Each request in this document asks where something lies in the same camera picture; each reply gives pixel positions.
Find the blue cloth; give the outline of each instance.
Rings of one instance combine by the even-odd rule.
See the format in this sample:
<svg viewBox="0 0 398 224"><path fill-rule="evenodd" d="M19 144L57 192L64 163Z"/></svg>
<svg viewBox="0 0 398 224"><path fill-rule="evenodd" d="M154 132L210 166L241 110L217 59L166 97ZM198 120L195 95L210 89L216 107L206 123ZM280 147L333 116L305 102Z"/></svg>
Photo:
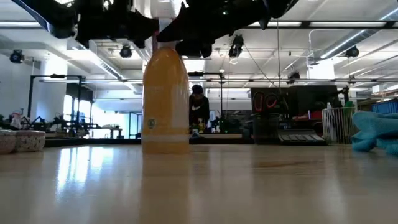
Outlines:
<svg viewBox="0 0 398 224"><path fill-rule="evenodd" d="M398 156L398 114L358 112L353 122L359 133L352 137L355 151L369 152L374 147Z"/></svg>

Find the ceiling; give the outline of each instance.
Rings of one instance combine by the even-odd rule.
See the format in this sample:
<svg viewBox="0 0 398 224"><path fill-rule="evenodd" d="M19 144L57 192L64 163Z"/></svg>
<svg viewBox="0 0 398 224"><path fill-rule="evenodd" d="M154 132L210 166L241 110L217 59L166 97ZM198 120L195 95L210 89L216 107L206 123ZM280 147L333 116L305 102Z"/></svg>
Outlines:
<svg viewBox="0 0 398 224"><path fill-rule="evenodd" d="M396 8L398 8L396 0L300 0L281 20L374 21ZM0 21L6 20L31 21L32 18L10 0L0 0ZM201 62L186 62L186 65L188 70L202 66L205 72L218 72L222 69L225 71L226 78L277 78L279 71L285 78L293 70L299 71L302 78L307 78L306 57L309 55L310 49L325 49L336 41L346 38L350 32L350 30L312 31L298 29L280 31L275 29L265 31L257 29L239 30L237 33L243 35L245 47L236 65L231 64L227 56L231 43L231 37L228 36L216 40L211 57ZM37 29L0 29L0 35L14 42L43 42L55 49L59 49L58 46L61 45L62 41L51 37L43 30ZM336 77L347 78L350 73L353 73L361 78L398 78L397 59L392 58L398 55L398 44L390 44L395 40L398 40L398 31L383 30L362 41L358 44L358 49L361 51L360 60L355 60L355 58L350 61L346 58L334 60ZM375 51L387 44L390 44L390 46ZM96 40L96 49L101 52L102 57L122 73L127 70L142 70L143 61L139 58L139 55L134 52L132 58L122 59L119 56L121 47L121 43L118 42ZM82 53L80 50L61 51L71 61L75 61L77 65L87 68L88 73L92 75L91 78L109 78L102 69L96 67L84 56L79 56ZM293 67L287 68L288 65L293 63ZM77 68L71 69L73 73L81 72ZM374 83L358 85L358 88L362 88L363 91L374 85ZM218 83L205 83L204 86L207 88L220 87ZM269 86L269 83L227 83L225 87L250 88L255 86ZM91 87L104 90L128 89L125 85L115 84L97 84Z"/></svg>

